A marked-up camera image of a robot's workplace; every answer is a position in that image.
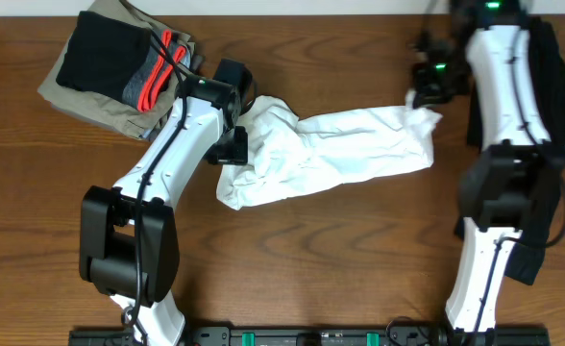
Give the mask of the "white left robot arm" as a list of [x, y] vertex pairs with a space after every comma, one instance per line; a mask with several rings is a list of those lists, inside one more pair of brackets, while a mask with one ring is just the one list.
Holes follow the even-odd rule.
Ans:
[[113, 187], [82, 201], [79, 272], [121, 307], [122, 328], [76, 330], [71, 345], [179, 345], [185, 318], [171, 286], [180, 251], [175, 208], [200, 161], [244, 165], [248, 135], [238, 125], [253, 81], [242, 62], [223, 60], [213, 78], [187, 75], [166, 124]]

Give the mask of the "white printed t-shirt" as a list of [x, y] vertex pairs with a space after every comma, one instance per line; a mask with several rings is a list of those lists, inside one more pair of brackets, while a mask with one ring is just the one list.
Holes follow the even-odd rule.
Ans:
[[260, 96], [238, 120], [248, 161], [223, 167], [216, 197], [240, 210], [429, 168], [441, 118], [405, 104], [302, 119], [283, 100]]

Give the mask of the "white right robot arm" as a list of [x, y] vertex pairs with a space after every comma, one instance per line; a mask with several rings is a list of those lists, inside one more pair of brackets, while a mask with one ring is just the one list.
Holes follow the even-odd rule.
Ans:
[[538, 327], [500, 327], [496, 305], [517, 247], [545, 250], [560, 241], [523, 238], [530, 221], [559, 187], [565, 157], [541, 119], [528, 67], [528, 13], [517, 1], [452, 1], [451, 42], [423, 31], [412, 68], [415, 109], [450, 102], [474, 90], [480, 106], [479, 159], [460, 180], [458, 209], [464, 243], [445, 321], [429, 345], [547, 345]]

